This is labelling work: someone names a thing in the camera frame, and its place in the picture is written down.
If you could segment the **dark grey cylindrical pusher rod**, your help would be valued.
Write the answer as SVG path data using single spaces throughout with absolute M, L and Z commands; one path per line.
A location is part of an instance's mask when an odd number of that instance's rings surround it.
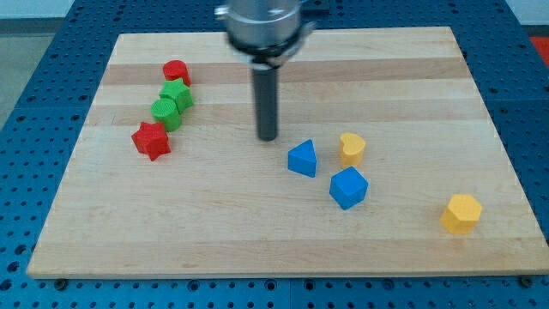
M 265 142 L 278 136 L 278 70 L 252 71 L 257 137 Z

